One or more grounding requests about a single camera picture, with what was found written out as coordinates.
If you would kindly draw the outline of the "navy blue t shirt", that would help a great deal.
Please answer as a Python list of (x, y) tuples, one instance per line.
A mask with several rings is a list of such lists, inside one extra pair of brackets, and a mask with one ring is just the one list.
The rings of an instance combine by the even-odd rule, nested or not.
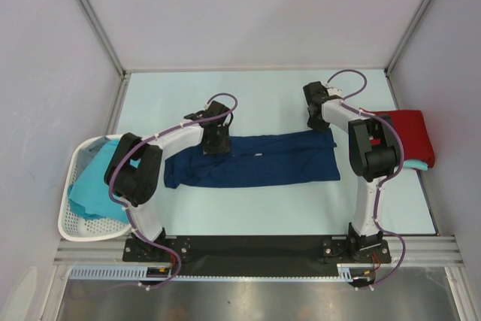
[(208, 155), (201, 145), (165, 160), (164, 185), (249, 188), (339, 181), (332, 132), (230, 138), (231, 151)]

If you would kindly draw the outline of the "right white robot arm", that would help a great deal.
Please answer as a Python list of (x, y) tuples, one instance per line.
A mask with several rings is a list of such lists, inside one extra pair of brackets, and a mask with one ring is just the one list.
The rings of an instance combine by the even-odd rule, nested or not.
[(347, 133), (349, 164), (358, 177), (355, 214), (349, 223), (346, 252), (363, 262), (381, 246), (386, 233), (380, 225), (384, 184), (404, 164), (404, 148), (388, 115), (377, 116), (349, 106), (336, 90), (320, 82), (303, 87), (307, 126), (326, 131), (336, 126)]

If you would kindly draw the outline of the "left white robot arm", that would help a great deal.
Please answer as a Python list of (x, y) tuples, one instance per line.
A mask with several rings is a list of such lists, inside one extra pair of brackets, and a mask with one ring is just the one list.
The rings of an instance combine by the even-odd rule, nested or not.
[(204, 109), (186, 115), (177, 125), (154, 135), (141, 137), (131, 132), (119, 136), (119, 142), (104, 174), (111, 201), (126, 211), (129, 225), (141, 239), (140, 252), (156, 261), (165, 255), (164, 227), (152, 197), (156, 193), (165, 160), (179, 152), (203, 144), (220, 132), (215, 149), (226, 148), (228, 127), (233, 111), (224, 104), (209, 100)]

